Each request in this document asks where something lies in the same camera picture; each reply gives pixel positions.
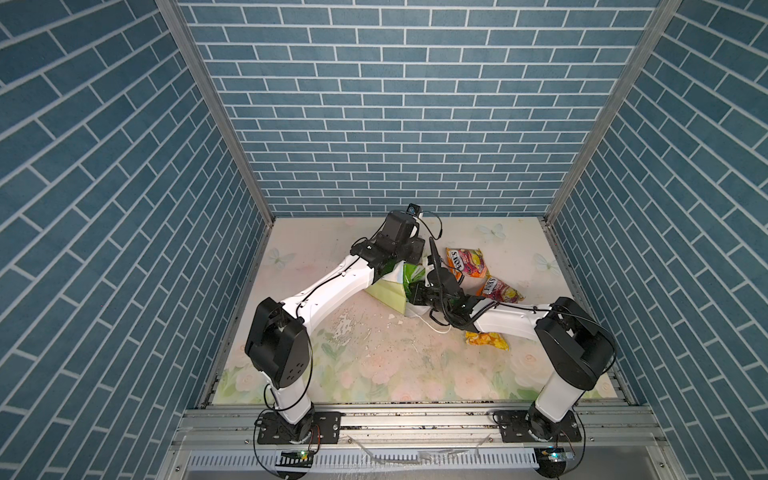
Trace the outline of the orange snack packet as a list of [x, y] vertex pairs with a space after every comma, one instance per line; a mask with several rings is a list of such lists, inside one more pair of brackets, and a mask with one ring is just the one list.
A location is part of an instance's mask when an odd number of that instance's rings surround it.
[[466, 277], [481, 279], [489, 275], [480, 249], [447, 248], [446, 262], [457, 281]]

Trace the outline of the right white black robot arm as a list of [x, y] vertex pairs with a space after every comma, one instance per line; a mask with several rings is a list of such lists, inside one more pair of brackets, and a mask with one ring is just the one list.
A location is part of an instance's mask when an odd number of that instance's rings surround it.
[[615, 337], [569, 297], [544, 306], [519, 305], [470, 295], [446, 268], [431, 270], [407, 287], [408, 301], [426, 306], [455, 329], [536, 340], [553, 373], [528, 410], [529, 432], [540, 441], [559, 435], [582, 396], [613, 365]]

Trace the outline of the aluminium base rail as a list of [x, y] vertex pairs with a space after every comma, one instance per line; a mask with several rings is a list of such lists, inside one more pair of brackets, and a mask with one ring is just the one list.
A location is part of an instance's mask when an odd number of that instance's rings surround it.
[[295, 436], [259, 407], [189, 410], [162, 479], [680, 479], [651, 409], [585, 402], [554, 438], [513, 403], [319, 405]]

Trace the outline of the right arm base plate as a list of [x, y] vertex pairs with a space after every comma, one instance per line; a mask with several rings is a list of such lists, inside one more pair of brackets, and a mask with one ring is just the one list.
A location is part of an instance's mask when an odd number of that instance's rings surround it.
[[491, 419], [499, 429], [503, 443], [555, 442], [583, 439], [583, 430], [572, 411], [554, 422], [535, 409], [495, 410]]

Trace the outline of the yellow snack packet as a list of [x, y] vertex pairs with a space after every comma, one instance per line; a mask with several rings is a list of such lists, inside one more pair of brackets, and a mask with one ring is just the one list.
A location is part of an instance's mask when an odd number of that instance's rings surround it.
[[508, 342], [498, 333], [465, 333], [465, 342], [473, 346], [491, 346], [499, 350], [507, 351]]

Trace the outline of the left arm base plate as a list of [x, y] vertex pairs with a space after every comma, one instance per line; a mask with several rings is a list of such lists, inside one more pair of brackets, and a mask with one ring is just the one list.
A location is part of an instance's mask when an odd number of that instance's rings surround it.
[[255, 423], [258, 445], [291, 445], [319, 442], [321, 446], [337, 444], [342, 414], [339, 411], [310, 410], [297, 424], [288, 422], [280, 413], [263, 411]]

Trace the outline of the colourful paper gift bag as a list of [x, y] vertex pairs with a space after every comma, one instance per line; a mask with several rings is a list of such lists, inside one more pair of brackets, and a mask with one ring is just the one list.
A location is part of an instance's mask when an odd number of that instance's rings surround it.
[[385, 274], [376, 280], [365, 292], [389, 307], [394, 312], [407, 318], [416, 318], [428, 325], [431, 330], [438, 334], [447, 334], [452, 327], [447, 323], [436, 320], [433, 317], [434, 311], [422, 300], [415, 299], [416, 305], [406, 301], [403, 289], [403, 264], [404, 261], [390, 262], [385, 267]]

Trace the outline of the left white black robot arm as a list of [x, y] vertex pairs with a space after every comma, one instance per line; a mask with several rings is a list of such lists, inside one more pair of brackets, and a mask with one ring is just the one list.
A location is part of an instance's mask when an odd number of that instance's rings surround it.
[[421, 217], [416, 204], [388, 213], [374, 235], [355, 241], [332, 272], [291, 297], [280, 301], [267, 297], [256, 306], [244, 353], [267, 379], [275, 401], [270, 410], [288, 425], [299, 425], [313, 409], [309, 383], [303, 379], [304, 372], [313, 368], [311, 333], [392, 267], [421, 258], [425, 244], [419, 236]]

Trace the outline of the multicolour snack packet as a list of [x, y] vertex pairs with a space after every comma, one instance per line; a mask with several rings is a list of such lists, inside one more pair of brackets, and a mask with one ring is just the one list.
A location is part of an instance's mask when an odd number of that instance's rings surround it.
[[518, 303], [525, 299], [517, 289], [495, 276], [488, 276], [477, 294], [500, 303]]

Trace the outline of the green snack packet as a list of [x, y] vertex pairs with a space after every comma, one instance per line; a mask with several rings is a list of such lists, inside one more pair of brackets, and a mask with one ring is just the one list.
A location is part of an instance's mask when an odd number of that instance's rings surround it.
[[403, 264], [403, 289], [406, 301], [416, 305], [417, 290], [424, 286], [425, 267], [421, 264]]

